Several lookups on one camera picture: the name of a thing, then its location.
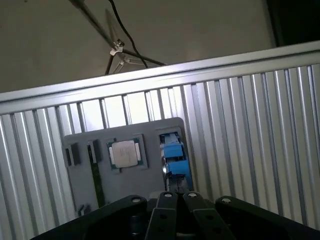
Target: blue component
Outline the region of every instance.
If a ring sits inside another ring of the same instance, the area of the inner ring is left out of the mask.
[[[184,152],[184,144],[180,141],[177,133],[164,134],[162,137],[163,155],[166,158],[166,166],[172,174],[184,174],[188,187],[192,188],[191,171],[189,167],[189,159]]]
[[[184,155],[182,146],[183,144],[179,141],[179,137],[175,133],[164,135],[163,150],[165,158],[182,157]]]
[[[172,161],[166,164],[168,171],[172,174],[184,174],[186,182],[188,183],[189,190],[192,189],[192,178],[189,169],[189,160]]]

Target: wire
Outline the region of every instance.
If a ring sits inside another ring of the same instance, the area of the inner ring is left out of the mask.
[[[116,20],[118,21],[118,23],[120,24],[120,27],[122,28],[122,30],[124,31],[125,35],[129,38],[131,44],[132,44],[132,48],[133,50],[135,51],[136,55],[141,59],[143,65],[145,66],[145,68],[147,69],[148,68],[148,65],[146,64],[146,61],[143,59],[143,57],[140,55],[140,53],[138,52],[137,48],[136,48],[136,45],[135,45],[135,42],[134,40],[132,39],[132,37],[130,36],[130,34],[128,33],[127,29],[125,28],[125,26],[123,25],[120,17],[119,17],[119,14],[118,14],[118,11],[117,11],[117,8],[116,8],[116,5],[114,3],[113,0],[108,0],[110,3],[111,3],[111,6],[112,6],[112,10],[114,12],[114,15],[116,17]]]

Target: corrugated metal wall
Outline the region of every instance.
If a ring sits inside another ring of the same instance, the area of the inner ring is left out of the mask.
[[[63,136],[171,117],[185,123],[205,198],[231,195],[319,229],[320,58],[310,54],[280,60],[316,64],[247,62],[5,102],[0,239],[29,239],[75,217]],[[270,68],[279,70],[262,71]]]

